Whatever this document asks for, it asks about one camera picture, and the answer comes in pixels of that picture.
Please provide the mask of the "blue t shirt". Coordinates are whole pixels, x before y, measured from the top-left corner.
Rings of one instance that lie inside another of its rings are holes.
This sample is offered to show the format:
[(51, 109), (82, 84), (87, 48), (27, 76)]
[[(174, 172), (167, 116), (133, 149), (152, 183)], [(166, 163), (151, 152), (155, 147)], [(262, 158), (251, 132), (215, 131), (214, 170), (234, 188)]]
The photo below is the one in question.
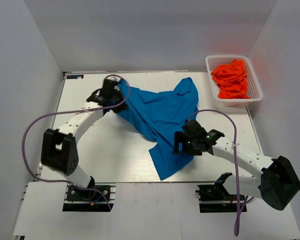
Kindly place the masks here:
[(199, 94), (193, 80), (183, 78), (174, 90), (158, 93), (128, 87), (123, 80), (118, 86), (128, 98), (128, 108), (118, 115), (156, 144), (149, 154), (159, 178), (165, 180), (190, 163), (191, 155), (173, 154), (173, 148), (174, 133), (180, 132), (186, 119), (194, 119), (198, 111)]

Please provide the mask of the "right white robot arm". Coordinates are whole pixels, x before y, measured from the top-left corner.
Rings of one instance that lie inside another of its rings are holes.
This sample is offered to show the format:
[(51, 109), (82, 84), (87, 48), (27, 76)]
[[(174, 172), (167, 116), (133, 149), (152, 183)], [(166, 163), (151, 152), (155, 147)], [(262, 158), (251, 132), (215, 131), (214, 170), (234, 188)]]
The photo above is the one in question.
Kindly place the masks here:
[(206, 131), (193, 119), (185, 122), (182, 131), (174, 133), (173, 154), (179, 153), (190, 156), (209, 153), (251, 174), (237, 177), (225, 172), (213, 184), (200, 185), (197, 193), (203, 201), (235, 200), (239, 191), (242, 196), (262, 199), (273, 209), (282, 211), (300, 191), (300, 180), (287, 158), (272, 158), (235, 146), (222, 132)]

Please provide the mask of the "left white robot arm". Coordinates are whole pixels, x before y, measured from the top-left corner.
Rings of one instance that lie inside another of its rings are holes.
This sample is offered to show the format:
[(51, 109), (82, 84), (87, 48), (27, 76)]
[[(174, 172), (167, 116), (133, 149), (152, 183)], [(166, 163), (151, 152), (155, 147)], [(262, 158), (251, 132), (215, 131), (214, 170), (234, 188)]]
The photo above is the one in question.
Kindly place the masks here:
[(128, 97), (121, 92), (119, 80), (123, 78), (116, 74), (106, 76), (102, 88), (92, 92), (79, 112), (65, 124), (49, 128), (43, 134), (41, 163), (62, 175), (67, 183), (78, 186), (78, 193), (86, 200), (95, 196), (95, 180), (79, 166), (77, 143), (106, 112), (119, 113), (128, 108)]

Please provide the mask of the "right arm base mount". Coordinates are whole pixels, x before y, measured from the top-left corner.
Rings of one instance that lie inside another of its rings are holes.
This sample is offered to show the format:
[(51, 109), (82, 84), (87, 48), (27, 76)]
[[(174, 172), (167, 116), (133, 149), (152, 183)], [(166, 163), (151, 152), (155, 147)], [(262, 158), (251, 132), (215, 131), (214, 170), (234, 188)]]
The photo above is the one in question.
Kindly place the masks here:
[(236, 213), (237, 194), (229, 194), (224, 187), (227, 179), (234, 177), (236, 191), (236, 176), (230, 172), (223, 173), (214, 183), (199, 184), (195, 190), (199, 201), (200, 213)]

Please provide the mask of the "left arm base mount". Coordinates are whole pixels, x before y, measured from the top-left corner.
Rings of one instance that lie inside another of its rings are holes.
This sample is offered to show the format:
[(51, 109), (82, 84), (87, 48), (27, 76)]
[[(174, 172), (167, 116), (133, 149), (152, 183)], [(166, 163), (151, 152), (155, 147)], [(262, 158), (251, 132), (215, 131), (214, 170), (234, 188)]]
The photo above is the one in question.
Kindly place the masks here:
[[(96, 184), (97, 191), (83, 191), (74, 185), (68, 185), (66, 188), (63, 212), (110, 212), (115, 203), (116, 185), (115, 184)], [(102, 196), (107, 199), (110, 208)]]

